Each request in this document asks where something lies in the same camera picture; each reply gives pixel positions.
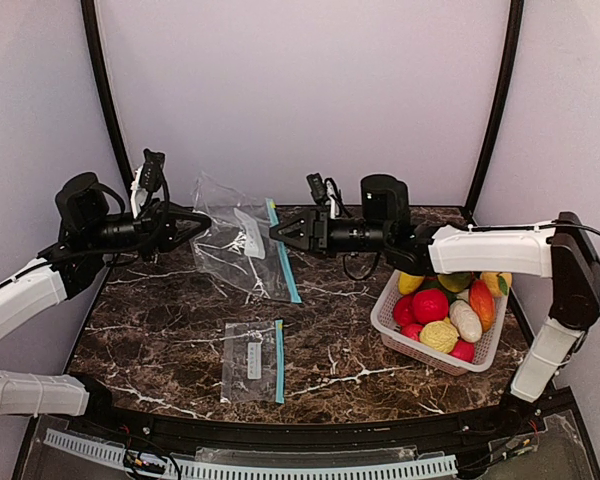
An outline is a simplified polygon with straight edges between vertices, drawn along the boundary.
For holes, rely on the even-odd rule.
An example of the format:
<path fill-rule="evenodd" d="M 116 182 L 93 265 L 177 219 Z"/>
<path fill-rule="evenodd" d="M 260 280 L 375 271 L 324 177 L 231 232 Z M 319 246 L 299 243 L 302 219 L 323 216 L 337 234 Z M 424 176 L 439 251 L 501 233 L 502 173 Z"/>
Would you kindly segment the large clear zip bag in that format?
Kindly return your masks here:
<path fill-rule="evenodd" d="M 302 302 L 287 249 L 269 234 L 279 224 L 273 199 L 247 195 L 201 174 L 194 184 L 193 211 L 211 219 L 191 241 L 199 271 L 256 298 Z"/>

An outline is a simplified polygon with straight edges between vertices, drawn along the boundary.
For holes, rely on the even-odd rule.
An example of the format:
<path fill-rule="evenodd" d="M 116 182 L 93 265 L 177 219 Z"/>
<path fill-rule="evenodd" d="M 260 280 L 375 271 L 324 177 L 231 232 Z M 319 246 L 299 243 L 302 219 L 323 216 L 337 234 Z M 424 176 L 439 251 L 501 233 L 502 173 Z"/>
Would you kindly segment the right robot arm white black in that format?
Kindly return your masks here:
<path fill-rule="evenodd" d="M 504 271 L 551 279 L 551 308 L 512 377 L 512 397 L 535 402 L 600 318 L 600 259 L 589 239 L 593 230 L 572 212 L 532 225 L 417 225 L 410 217 L 407 185 L 376 174 L 360 182 L 361 217 L 333 218 L 320 176 L 311 174 L 307 181 L 315 206 L 269 230 L 272 239 L 290 248 L 329 256 L 374 252 L 412 275 Z"/>

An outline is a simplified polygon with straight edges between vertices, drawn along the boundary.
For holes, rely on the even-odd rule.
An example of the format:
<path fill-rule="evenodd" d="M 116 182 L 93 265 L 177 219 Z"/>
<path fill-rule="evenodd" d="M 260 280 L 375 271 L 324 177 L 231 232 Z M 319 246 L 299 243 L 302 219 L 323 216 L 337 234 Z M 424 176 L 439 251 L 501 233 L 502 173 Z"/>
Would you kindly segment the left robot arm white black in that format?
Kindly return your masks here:
<path fill-rule="evenodd" d="M 123 254 L 143 260 L 166 253 L 205 232 L 208 216 L 190 212 L 153 193 L 166 191 L 161 171 L 149 174 L 149 191 L 131 212 L 109 211 L 121 197 L 93 172 L 70 179 L 56 195 L 58 240 L 0 283 L 0 341 L 41 312 L 87 290 Z M 87 374 L 40 375 L 0 369 L 0 416 L 97 415 L 112 394 Z"/>

